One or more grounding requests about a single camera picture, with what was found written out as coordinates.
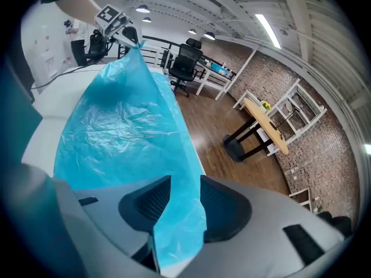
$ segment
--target blue plastic bag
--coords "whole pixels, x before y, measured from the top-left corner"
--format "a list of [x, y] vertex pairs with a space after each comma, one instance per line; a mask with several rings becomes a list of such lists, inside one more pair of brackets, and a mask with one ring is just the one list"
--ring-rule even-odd
[[168, 206], [155, 226], [161, 268], [203, 244], [203, 170], [167, 76], [150, 73], [139, 49], [107, 64], [84, 92], [60, 139], [54, 176], [72, 189], [172, 176]]

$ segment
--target small plant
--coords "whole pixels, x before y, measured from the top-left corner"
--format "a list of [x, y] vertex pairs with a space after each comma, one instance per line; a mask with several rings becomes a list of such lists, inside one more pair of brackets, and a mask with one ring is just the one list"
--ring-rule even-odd
[[266, 101], [262, 101], [261, 104], [263, 105], [263, 107], [265, 108], [265, 110], [271, 110], [271, 104], [269, 104], [268, 102]]

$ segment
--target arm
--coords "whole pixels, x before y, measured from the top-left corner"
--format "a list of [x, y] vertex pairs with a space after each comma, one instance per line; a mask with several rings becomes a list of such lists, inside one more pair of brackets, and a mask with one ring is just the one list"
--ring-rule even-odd
[[77, 29], [69, 29], [68, 31], [67, 31], [67, 34], [76, 34], [77, 33]]
[[94, 0], [58, 0], [58, 7], [67, 15], [94, 25], [94, 17], [101, 8]]

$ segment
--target brick wall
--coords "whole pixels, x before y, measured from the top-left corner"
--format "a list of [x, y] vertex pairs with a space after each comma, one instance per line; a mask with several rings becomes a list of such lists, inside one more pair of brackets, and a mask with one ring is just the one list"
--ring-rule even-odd
[[[236, 73], [252, 52], [246, 46], [218, 40], [202, 40], [202, 50], [218, 62], [225, 62]], [[312, 198], [316, 199], [313, 201], [314, 207], [322, 207], [333, 216], [347, 215], [354, 225], [359, 209], [357, 167], [345, 132], [325, 100], [291, 69], [259, 52], [229, 93], [237, 100], [247, 89], [259, 100], [273, 105], [297, 78], [301, 79], [299, 84], [313, 99], [327, 108], [327, 112], [314, 127], [289, 145], [287, 156], [277, 153], [278, 162], [291, 192], [310, 186]], [[272, 119], [279, 122], [278, 116]], [[290, 121], [301, 122], [294, 115]], [[290, 136], [291, 129], [285, 124], [280, 130], [285, 137]]]

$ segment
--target black cable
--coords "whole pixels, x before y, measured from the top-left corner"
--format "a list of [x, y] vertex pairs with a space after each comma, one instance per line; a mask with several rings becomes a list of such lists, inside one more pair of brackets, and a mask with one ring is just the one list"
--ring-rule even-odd
[[90, 45], [90, 41], [89, 41], [89, 43], [85, 46], [84, 50], [86, 50], [86, 49], [89, 47], [89, 45]]
[[79, 70], [79, 69], [86, 68], [86, 67], [88, 67], [88, 66], [91, 66], [91, 65], [95, 65], [95, 64], [97, 64], [99, 61], [101, 61], [101, 60], [104, 58], [104, 56], [105, 56], [106, 54], [108, 54], [108, 52], [110, 51], [112, 45], [113, 45], [113, 43], [111, 43], [111, 46], [107, 49], [107, 51], [103, 54], [103, 56], [102, 56], [100, 59], [98, 59], [98, 60], [96, 60], [96, 61], [94, 61], [94, 62], [92, 62], [92, 63], [90, 63], [90, 64], [88, 64], [88, 65], [84, 65], [84, 66], [81, 66], [81, 67], [77, 67], [76, 69], [74, 69], [74, 70], [72, 70], [72, 71], [68, 71], [68, 72], [61, 73], [61, 74], [57, 75], [56, 77], [54, 77], [51, 81], [47, 82], [46, 84], [44, 84], [44, 85], [42, 85], [42, 86], [32, 87], [31, 90], [40, 89], [40, 88], [42, 88], [42, 87], [44, 87], [44, 86], [48, 86], [49, 84], [51, 84], [53, 81], [55, 81], [58, 77], [60, 77], [60, 76], [62, 76], [62, 75], [70, 74], [70, 73], [73, 73], [73, 72], [75, 72], [75, 71], [77, 71], [77, 70]]
[[294, 110], [291, 112], [291, 114], [282, 123], [280, 123], [276, 128], [278, 129], [281, 124], [286, 122], [295, 113], [295, 111], [300, 112], [300, 110], [294, 105]]

